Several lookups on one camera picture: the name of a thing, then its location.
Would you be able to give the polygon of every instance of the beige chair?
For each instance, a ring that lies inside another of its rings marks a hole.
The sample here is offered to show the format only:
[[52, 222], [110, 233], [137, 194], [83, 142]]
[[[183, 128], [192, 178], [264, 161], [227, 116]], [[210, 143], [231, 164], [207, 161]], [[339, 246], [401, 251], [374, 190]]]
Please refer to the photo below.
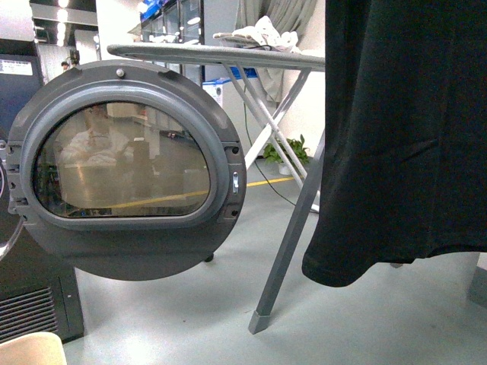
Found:
[[61, 338], [51, 332], [23, 335], [0, 344], [1, 365], [66, 365]]

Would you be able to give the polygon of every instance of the green plant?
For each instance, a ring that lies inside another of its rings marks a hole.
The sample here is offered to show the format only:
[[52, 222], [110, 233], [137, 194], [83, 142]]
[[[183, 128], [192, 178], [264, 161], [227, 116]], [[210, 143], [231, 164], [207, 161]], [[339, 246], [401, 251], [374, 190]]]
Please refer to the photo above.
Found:
[[[276, 139], [278, 142], [279, 146], [281, 146], [282, 150], [284, 151], [285, 155], [289, 158], [291, 163], [294, 166], [294, 163], [292, 162], [291, 158], [289, 157], [288, 152], [284, 149], [284, 146], [282, 145], [282, 142], [278, 139]], [[290, 139], [286, 138], [286, 141], [288, 141], [289, 145], [291, 146], [293, 152], [296, 154], [298, 157], [299, 161], [305, 165], [306, 163], [310, 162], [309, 157], [307, 156], [306, 151], [309, 150], [309, 148], [306, 148], [304, 146], [304, 137], [303, 135], [300, 136], [299, 140], [297, 139]], [[264, 148], [264, 153], [263, 157], [266, 159], [266, 162], [277, 162], [277, 163], [282, 163], [284, 162], [281, 159], [281, 156], [277, 153], [275, 150], [274, 146], [270, 143], [266, 145], [266, 148]]]

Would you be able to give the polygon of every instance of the white wall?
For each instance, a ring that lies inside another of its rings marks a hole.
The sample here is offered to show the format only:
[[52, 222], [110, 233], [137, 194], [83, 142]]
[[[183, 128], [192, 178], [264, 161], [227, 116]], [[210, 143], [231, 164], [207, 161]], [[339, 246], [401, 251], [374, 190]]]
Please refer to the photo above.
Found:
[[33, 41], [32, 9], [29, 0], [0, 0], [0, 14], [0, 39]]
[[97, 61], [97, 47], [93, 37], [97, 32], [90, 30], [75, 30], [76, 49], [79, 51], [79, 64]]
[[132, 43], [128, 34], [140, 23], [137, 4], [140, 0], [97, 0], [98, 33], [100, 35], [101, 59], [118, 59], [107, 52], [114, 43]]
[[[325, 56], [325, 0], [317, 0], [314, 14], [298, 44], [304, 54]], [[293, 85], [298, 71], [284, 73], [284, 92]], [[304, 146], [308, 154], [314, 155], [320, 136], [325, 127], [325, 73], [312, 72], [303, 90], [293, 103], [285, 118], [279, 124], [287, 138], [304, 136]]]

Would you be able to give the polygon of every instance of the label sticker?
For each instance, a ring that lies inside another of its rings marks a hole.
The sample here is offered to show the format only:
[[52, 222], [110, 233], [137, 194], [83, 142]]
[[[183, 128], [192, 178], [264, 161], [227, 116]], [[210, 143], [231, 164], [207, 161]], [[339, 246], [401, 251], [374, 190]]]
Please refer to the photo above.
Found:
[[0, 59], [0, 74], [32, 76], [32, 64], [25, 61]]

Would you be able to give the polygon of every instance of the gray floor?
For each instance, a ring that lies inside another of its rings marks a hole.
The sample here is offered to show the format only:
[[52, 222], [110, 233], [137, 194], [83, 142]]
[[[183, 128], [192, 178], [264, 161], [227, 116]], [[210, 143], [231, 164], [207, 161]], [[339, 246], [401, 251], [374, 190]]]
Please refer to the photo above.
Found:
[[[269, 178], [277, 176], [264, 167]], [[252, 169], [249, 181], [262, 178]], [[295, 201], [293, 181], [275, 187]], [[65, 344], [75, 364], [486, 364], [487, 309], [466, 293], [478, 253], [377, 264], [345, 288], [301, 274], [311, 214], [272, 312], [247, 330], [292, 206], [254, 186], [215, 260], [171, 278], [123, 282], [78, 271], [86, 335]]]

